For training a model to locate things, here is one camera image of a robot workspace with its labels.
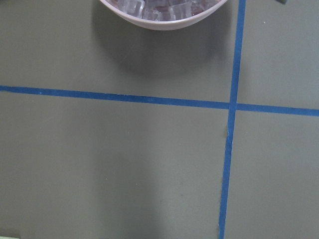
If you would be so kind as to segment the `pink bowl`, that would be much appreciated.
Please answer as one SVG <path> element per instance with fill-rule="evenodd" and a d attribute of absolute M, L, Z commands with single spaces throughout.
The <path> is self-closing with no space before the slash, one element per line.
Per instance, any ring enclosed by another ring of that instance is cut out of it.
<path fill-rule="evenodd" d="M 109 1 L 110 0 L 102 0 L 101 3 L 105 5 L 108 9 L 110 9 L 113 13 L 121 17 L 122 19 L 136 26 L 140 26 L 142 28 L 146 28 L 150 30 L 158 30 L 158 31 L 177 30 L 177 29 L 182 29 L 182 28 L 191 26 L 205 19 L 206 17 L 210 16 L 212 13 L 217 11 L 220 7 L 222 7 L 227 2 L 226 0 L 219 0 L 219 3 L 213 6 L 212 8 L 186 19 L 174 20 L 174 21 L 151 21 L 151 20 L 145 20 L 145 19 L 128 15 L 120 11 L 116 7 L 114 7 L 112 4 L 109 3 Z"/>

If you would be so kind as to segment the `clear ice cubes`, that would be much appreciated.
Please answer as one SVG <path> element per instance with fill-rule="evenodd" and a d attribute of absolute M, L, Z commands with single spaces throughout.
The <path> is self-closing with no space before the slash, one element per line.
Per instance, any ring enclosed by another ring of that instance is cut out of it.
<path fill-rule="evenodd" d="M 200 14 L 219 3 L 218 0 L 111 0 L 120 11 L 145 20 L 174 21 Z"/>

